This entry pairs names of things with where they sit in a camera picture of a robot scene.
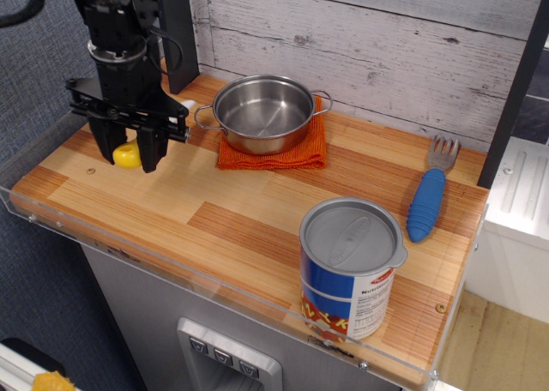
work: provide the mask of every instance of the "wooden countertop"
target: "wooden countertop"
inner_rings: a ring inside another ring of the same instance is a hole
[[[224,85],[201,75],[177,98],[209,105]],[[85,127],[14,187],[12,201],[81,241],[303,336],[312,332],[296,317],[301,220],[336,196],[376,202],[400,223],[409,257],[396,272],[382,327],[363,342],[413,367],[436,368],[449,314],[437,305],[452,307],[484,211],[488,191],[475,185],[486,156],[460,151],[436,228],[413,244],[406,215],[428,168],[429,139],[331,111],[324,114],[325,169],[221,171],[221,133],[194,127],[196,107],[190,141],[170,141],[157,171],[110,165]],[[201,112],[204,123],[209,118],[214,123],[210,110]],[[338,346],[409,388],[425,380],[368,346]]]

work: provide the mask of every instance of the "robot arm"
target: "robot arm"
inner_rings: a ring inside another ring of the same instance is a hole
[[[44,0],[30,0],[19,13],[0,18],[12,26],[38,14]],[[137,133],[142,169],[151,172],[166,156],[168,140],[190,136],[184,106],[161,88],[159,36],[154,26],[159,0],[75,0],[88,27],[89,54],[98,77],[67,81],[73,112],[87,117],[101,154],[114,164],[112,153],[127,142],[126,129]],[[180,59],[183,56],[181,46]]]

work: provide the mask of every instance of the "floor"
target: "floor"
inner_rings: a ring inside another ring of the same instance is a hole
[[[549,389],[549,324],[464,292],[440,366],[464,391]]]

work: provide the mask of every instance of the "screw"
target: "screw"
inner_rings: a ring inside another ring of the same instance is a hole
[[[440,314],[444,314],[446,312],[446,305],[437,304],[437,305],[435,305],[435,310],[437,310],[437,312],[440,313]]]

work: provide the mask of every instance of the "orange cloth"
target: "orange cloth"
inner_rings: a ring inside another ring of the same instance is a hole
[[[322,99],[315,97],[317,111]],[[298,145],[275,155],[249,155],[231,147],[221,137],[220,156],[217,167],[221,170],[275,170],[284,168],[314,168],[326,166],[326,133],[323,114],[314,116],[309,122],[309,131]]]

